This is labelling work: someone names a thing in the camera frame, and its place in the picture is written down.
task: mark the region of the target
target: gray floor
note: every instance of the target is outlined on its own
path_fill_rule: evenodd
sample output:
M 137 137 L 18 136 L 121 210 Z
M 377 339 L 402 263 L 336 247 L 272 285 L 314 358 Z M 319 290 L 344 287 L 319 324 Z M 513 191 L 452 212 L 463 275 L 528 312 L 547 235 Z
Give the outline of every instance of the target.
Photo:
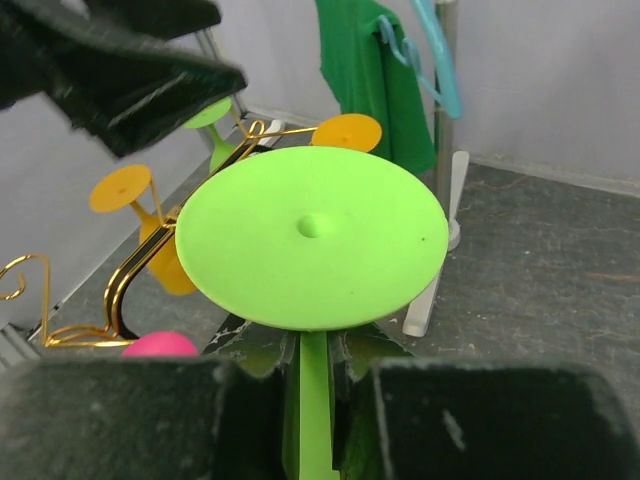
M 205 172 L 203 164 L 166 205 Z M 591 365 L 618 390 L 640 431 L 640 199 L 471 166 L 459 221 L 462 242 L 447 260 L 427 335 L 403 336 L 401 320 L 381 327 L 420 356 Z M 102 323 L 107 280 L 136 245 L 132 235 L 54 325 Z M 169 297 L 145 272 L 127 294 L 124 315 L 138 333 L 174 329 L 204 346 L 225 313 L 200 294 Z

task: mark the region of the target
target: pink object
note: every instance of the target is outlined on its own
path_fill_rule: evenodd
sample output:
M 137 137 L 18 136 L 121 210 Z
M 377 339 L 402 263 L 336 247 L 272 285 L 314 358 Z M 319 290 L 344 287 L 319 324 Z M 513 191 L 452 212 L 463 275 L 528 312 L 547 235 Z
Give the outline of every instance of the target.
M 124 352 L 123 357 L 193 357 L 198 349 L 184 335 L 176 332 L 155 332 L 140 337 Z

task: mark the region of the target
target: green garment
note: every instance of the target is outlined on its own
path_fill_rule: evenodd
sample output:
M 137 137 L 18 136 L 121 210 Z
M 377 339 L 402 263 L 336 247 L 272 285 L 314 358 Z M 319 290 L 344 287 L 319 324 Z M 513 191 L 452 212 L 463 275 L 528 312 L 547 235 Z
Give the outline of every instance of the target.
M 433 167 L 435 149 L 422 109 L 418 81 L 381 41 L 378 17 L 404 38 L 397 17 L 372 0 L 316 0 L 322 74 L 342 113 L 363 113 L 382 125 L 372 152 L 418 174 Z

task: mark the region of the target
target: white wall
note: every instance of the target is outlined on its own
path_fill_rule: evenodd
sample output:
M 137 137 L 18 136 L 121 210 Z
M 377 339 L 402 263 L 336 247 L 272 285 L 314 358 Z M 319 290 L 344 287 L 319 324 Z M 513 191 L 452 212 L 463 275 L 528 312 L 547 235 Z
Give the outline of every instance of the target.
M 193 40 L 180 44 L 196 48 Z M 104 215 L 89 209 L 89 194 L 100 179 L 125 165 L 142 163 L 152 168 L 164 198 L 208 155 L 196 131 L 181 130 L 115 163 L 98 141 L 83 132 L 71 133 L 66 117 L 43 96 L 0 113 L 0 146 L 0 267 L 26 253 L 48 255 L 52 305 L 82 283 L 138 226 L 128 209 Z M 150 193 L 142 203 L 152 207 Z M 32 262 L 23 264 L 24 295 L 0 302 L 0 326 L 7 321 L 33 326 L 40 319 L 42 268 Z M 0 292 L 14 291 L 17 285 L 17 274 L 9 274 L 0 282 Z
M 423 42 L 409 0 L 381 3 Z M 310 120 L 338 112 L 319 72 L 313 0 L 219 4 L 216 41 L 247 72 L 248 107 Z M 460 0 L 457 143 L 507 165 L 640 180 L 638 25 L 638 0 Z

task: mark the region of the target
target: blue hanger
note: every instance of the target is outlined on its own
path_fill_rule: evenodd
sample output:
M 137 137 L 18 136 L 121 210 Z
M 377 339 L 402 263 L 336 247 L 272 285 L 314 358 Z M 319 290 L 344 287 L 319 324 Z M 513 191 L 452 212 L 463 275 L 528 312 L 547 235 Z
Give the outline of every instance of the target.
M 453 60 L 444 36 L 440 22 L 436 17 L 433 8 L 428 4 L 427 0 L 412 0 L 422 28 L 424 29 L 431 53 L 435 60 L 436 72 L 438 75 L 438 91 L 422 73 L 420 65 L 420 55 L 418 49 L 410 38 L 402 39 L 402 51 L 398 48 L 396 35 L 393 25 L 389 19 L 380 15 L 378 18 L 378 26 L 382 36 L 382 42 L 389 45 L 391 52 L 396 59 L 405 67 L 413 69 L 418 81 L 433 95 L 433 98 L 444 107 L 445 111 L 452 119 L 460 118 L 462 115 L 462 103 L 460 101 L 460 92 L 458 91 L 458 82 L 453 67 Z

